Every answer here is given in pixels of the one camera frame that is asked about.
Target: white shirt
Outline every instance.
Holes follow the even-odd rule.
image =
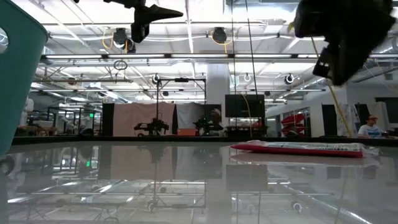
[[[370,127],[367,124],[362,125],[358,131],[358,134],[367,135],[370,138],[381,138],[381,133],[383,131],[378,126],[373,125],[373,127]]]

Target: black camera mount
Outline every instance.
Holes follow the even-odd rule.
[[[146,0],[104,0],[104,2],[116,2],[127,9],[132,7],[135,9],[134,22],[131,24],[131,39],[135,43],[141,43],[148,36],[151,22],[183,16],[182,12],[162,8],[155,4],[147,7]]]

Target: man with glasses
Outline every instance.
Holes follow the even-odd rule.
[[[366,124],[362,125],[358,131],[359,138],[381,138],[384,131],[377,125],[377,117],[369,115]]]

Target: white curtain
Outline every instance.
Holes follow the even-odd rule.
[[[196,128],[193,122],[197,122],[205,115],[205,107],[198,103],[186,103],[177,105],[178,128]]]

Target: black cable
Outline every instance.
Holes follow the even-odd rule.
[[[250,28],[250,19],[249,19],[249,8],[248,8],[248,0],[245,0],[246,3],[246,12],[248,14],[248,26],[249,26],[249,38],[250,38],[250,51],[251,51],[251,63],[252,63],[252,67],[253,67],[253,80],[254,80],[254,90],[256,91],[256,102],[259,101],[259,95],[257,92],[257,81],[256,81],[256,70],[254,69],[254,55],[253,55],[253,43],[252,43],[252,39],[251,39],[251,28]]]
[[[231,1],[231,17],[232,17],[232,53],[235,54],[235,30],[234,30],[234,1]],[[234,110],[236,111],[236,105],[238,97],[236,96],[236,61],[234,57],[234,93],[235,93],[235,104]],[[235,129],[238,128],[238,118],[235,117]]]

